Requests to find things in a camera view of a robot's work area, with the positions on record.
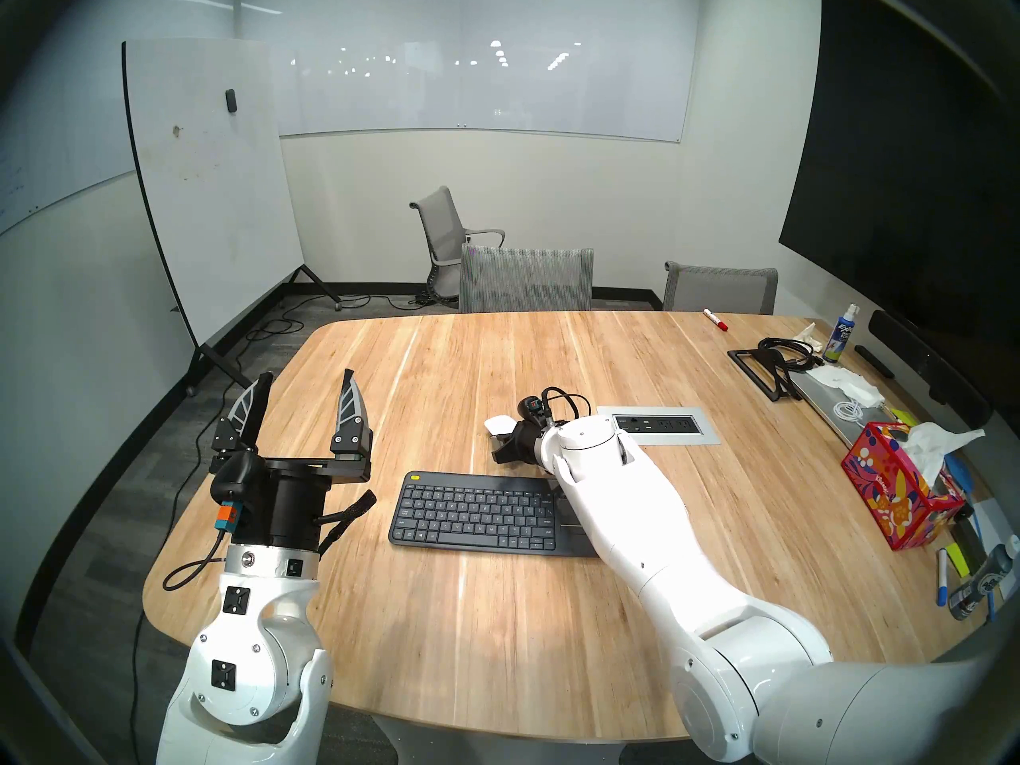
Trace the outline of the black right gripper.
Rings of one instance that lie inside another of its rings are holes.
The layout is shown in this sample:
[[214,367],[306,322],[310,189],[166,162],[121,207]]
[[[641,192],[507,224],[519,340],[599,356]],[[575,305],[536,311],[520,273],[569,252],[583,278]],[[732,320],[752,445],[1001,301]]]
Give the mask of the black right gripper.
[[553,428],[554,416],[544,397],[526,397],[518,403],[520,421],[509,434],[492,436],[492,461],[496,464],[541,463],[543,436]]

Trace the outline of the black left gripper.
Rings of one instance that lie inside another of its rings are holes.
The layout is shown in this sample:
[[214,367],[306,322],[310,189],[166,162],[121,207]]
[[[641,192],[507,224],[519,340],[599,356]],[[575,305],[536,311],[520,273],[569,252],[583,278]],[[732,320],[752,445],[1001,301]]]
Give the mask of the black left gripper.
[[264,458],[257,441],[273,373],[266,371],[219,417],[212,441],[210,495],[219,504],[214,523],[233,545],[290,550],[327,550],[371,509],[367,490],[347,509],[325,514],[332,486],[367,483],[373,432],[354,372],[346,368],[339,400],[330,459]]

